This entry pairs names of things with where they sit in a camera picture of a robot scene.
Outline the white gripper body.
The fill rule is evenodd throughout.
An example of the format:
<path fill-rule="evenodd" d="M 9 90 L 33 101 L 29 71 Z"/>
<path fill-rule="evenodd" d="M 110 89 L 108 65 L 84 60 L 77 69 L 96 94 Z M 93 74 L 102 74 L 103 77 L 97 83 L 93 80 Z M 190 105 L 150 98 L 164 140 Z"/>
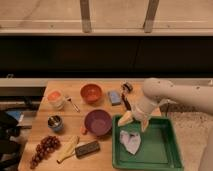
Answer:
<path fill-rule="evenodd" d="M 144 118 L 149 119 L 151 113 L 158 107 L 158 102 L 146 96 L 141 96 L 132 104 L 133 117 L 141 121 Z"/>

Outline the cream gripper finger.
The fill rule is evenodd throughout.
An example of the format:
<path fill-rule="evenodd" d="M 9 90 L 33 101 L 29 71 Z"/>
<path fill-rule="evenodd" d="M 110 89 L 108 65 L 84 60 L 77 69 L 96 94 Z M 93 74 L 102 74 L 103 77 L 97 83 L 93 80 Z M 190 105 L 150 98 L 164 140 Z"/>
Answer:
<path fill-rule="evenodd" d="M 129 124 L 133 121 L 133 116 L 130 111 L 127 111 L 118 121 L 119 126 L 124 126 L 126 124 Z"/>
<path fill-rule="evenodd" d="M 143 119 L 141 121 L 141 131 L 144 133 L 146 131 L 146 129 L 149 126 L 149 120 L 148 119 Z"/>

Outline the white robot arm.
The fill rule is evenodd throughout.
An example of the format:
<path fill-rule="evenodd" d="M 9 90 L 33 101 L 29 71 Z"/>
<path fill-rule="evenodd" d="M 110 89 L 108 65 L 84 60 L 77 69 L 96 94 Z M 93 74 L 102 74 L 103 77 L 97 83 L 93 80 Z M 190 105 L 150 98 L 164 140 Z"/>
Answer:
<path fill-rule="evenodd" d="M 148 78 L 142 84 L 143 96 L 118 121 L 119 126 L 131 123 L 134 119 L 142 124 L 142 131 L 148 128 L 151 113 L 164 99 L 194 106 L 213 116 L 213 87 L 180 85 L 170 80 Z M 202 153 L 198 171 L 213 171 L 213 128 Z"/>

